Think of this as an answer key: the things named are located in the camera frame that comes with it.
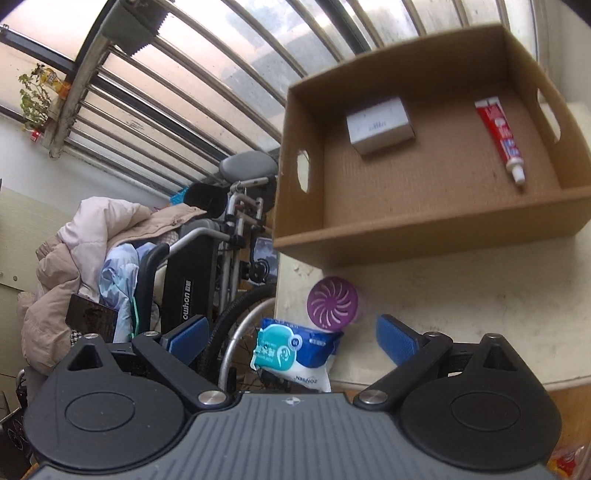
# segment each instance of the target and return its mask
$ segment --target small white carton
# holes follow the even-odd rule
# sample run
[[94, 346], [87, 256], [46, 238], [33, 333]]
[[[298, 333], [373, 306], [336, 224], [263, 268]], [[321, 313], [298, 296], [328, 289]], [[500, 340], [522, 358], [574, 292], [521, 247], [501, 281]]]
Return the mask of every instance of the small white carton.
[[351, 145], [365, 155], [409, 138], [414, 130], [398, 97], [347, 117]]

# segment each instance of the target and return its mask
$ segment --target white tabletop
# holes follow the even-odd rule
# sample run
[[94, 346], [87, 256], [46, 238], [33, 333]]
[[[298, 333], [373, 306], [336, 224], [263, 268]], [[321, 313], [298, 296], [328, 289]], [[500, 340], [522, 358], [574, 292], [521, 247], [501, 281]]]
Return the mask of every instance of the white tabletop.
[[382, 313], [456, 342], [501, 333], [548, 389], [591, 382], [591, 223], [574, 238], [326, 272], [282, 255], [276, 317], [314, 327], [306, 298], [328, 275], [352, 282], [361, 301], [333, 383], [369, 385], [395, 367], [375, 340]]

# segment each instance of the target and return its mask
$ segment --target purple container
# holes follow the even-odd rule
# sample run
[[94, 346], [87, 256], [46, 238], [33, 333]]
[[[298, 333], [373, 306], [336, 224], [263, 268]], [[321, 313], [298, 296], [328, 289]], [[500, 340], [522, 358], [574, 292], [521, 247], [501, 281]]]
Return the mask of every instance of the purple container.
[[312, 323], [323, 330], [336, 332], [355, 320], [359, 308], [357, 290], [344, 278], [326, 277], [320, 280], [306, 302]]

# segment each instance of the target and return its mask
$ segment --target red toothpaste tube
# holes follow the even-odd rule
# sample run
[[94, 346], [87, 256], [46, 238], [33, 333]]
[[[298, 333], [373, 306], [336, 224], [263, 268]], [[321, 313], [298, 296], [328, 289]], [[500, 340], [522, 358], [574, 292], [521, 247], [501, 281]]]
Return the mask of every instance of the red toothpaste tube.
[[475, 103], [482, 121], [491, 133], [501, 160], [508, 173], [513, 175], [517, 185], [525, 183], [523, 158], [515, 143], [513, 132], [505, 117], [505, 112], [498, 97], [491, 97]]

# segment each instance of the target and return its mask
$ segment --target teal label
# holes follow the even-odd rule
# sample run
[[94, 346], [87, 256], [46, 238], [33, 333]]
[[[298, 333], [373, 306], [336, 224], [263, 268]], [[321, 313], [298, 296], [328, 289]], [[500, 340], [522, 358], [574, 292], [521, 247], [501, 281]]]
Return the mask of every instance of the teal label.
[[255, 348], [257, 367], [289, 370], [296, 361], [295, 352], [301, 346], [301, 337], [296, 337], [299, 335], [294, 336], [293, 331], [285, 325], [273, 324], [261, 330]]

